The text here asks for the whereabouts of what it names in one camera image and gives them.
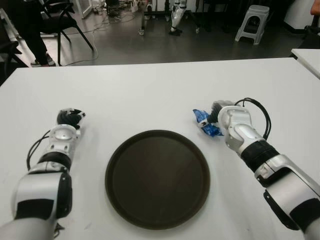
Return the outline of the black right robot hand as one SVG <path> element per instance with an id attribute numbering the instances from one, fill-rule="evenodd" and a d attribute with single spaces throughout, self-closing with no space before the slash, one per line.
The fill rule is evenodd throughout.
<path id="1" fill-rule="evenodd" d="M 222 108 L 232 106 L 234 103 L 230 100 L 217 100 L 211 106 L 211 113 L 205 115 L 203 119 L 198 122 L 198 126 L 203 128 L 209 124 L 216 124 L 218 122 L 218 115 Z"/>

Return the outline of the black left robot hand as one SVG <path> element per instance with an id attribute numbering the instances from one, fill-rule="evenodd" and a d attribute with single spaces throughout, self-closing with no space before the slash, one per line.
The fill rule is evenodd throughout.
<path id="1" fill-rule="evenodd" d="M 86 116 L 86 114 L 74 108 L 66 108 L 59 111 L 56 122 L 58 125 L 70 125 L 76 130 L 80 129 L 80 122 Z"/>

